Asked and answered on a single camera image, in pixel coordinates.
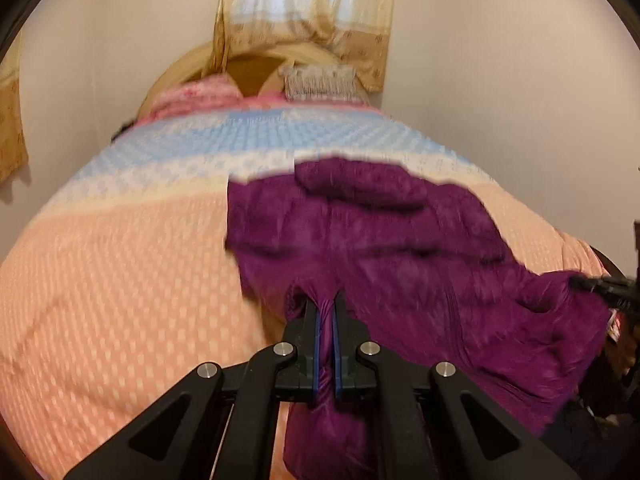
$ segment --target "bed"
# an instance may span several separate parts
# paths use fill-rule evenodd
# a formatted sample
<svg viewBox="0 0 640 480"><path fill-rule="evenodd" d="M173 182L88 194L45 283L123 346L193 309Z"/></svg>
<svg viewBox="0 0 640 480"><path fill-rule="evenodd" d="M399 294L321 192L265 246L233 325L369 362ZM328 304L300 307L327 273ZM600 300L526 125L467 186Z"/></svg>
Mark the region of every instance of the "bed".
<svg viewBox="0 0 640 480"><path fill-rule="evenodd" d="M402 164L468 187L530 270L604 272L586 243L376 108L274 97L281 65L335 63L316 46L231 60L248 100L145 121L162 90L200 77L209 52L198 47L169 68L138 125L55 194L0 267L0 410L45 479L61 479L199 363L239 363L279 340L283 323L242 296L223 247L229 176L290 171L296 160L337 153ZM282 406L276 480L291 478L286 414Z"/></svg>

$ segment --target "metal screw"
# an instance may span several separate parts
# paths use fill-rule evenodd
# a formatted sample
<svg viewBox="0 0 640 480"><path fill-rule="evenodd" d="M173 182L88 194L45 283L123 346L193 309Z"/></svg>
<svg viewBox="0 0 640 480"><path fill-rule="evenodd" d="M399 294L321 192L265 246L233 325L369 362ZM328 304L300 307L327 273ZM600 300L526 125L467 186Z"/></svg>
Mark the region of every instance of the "metal screw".
<svg viewBox="0 0 640 480"><path fill-rule="evenodd" d="M447 361L443 361L436 364L436 371L443 377L451 377L456 373L456 367Z"/></svg>
<svg viewBox="0 0 640 480"><path fill-rule="evenodd" d="M293 345L291 343L287 343L286 341L277 343L273 346L273 352L276 355L285 357L293 352Z"/></svg>
<svg viewBox="0 0 640 480"><path fill-rule="evenodd" d="M360 345L360 351L365 355L377 355L380 353L380 345L373 341L367 341Z"/></svg>
<svg viewBox="0 0 640 480"><path fill-rule="evenodd" d="M203 363L198 366L198 375L203 379L210 379L218 373L218 367L213 363Z"/></svg>

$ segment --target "headboard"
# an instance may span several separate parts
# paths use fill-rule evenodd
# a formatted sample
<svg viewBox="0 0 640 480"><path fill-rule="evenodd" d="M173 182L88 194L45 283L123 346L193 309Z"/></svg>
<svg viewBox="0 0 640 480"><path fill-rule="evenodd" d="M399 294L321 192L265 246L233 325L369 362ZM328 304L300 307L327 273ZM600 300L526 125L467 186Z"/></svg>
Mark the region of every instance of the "headboard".
<svg viewBox="0 0 640 480"><path fill-rule="evenodd" d="M155 97L161 91L200 79L211 51L212 44L206 43L190 50L173 63L149 89L138 116L142 117L149 112ZM336 65L340 64L340 60L314 43L283 44L233 57L227 63L226 72L236 82L242 95L249 97L281 91L283 81L278 68L295 64Z"/></svg>

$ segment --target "curtain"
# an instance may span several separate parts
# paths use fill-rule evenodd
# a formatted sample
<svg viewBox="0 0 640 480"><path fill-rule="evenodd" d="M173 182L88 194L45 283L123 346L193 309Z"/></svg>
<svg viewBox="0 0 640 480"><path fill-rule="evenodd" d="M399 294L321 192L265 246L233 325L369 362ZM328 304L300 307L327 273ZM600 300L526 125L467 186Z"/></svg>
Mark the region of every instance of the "curtain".
<svg viewBox="0 0 640 480"><path fill-rule="evenodd" d="M20 40L0 63L0 184L28 161L20 118Z"/></svg>
<svg viewBox="0 0 640 480"><path fill-rule="evenodd" d="M279 43L312 41L355 67L367 91L381 91L394 0L220 0L207 73L229 57Z"/></svg>

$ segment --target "triangular cutout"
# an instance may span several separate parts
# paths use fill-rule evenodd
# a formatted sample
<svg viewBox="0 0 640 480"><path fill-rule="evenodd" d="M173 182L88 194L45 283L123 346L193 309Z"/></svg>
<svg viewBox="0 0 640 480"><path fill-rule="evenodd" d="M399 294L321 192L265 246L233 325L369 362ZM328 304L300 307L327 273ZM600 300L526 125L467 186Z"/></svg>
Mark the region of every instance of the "triangular cutout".
<svg viewBox="0 0 640 480"><path fill-rule="evenodd" d="M175 432L189 408L191 397L181 395L164 412L152 420L129 441L131 449L153 460L164 460Z"/></svg>
<svg viewBox="0 0 640 480"><path fill-rule="evenodd" d="M460 396L466 416L474 429L482 454L487 460L495 460L520 447L518 439L507 430L471 394Z"/></svg>

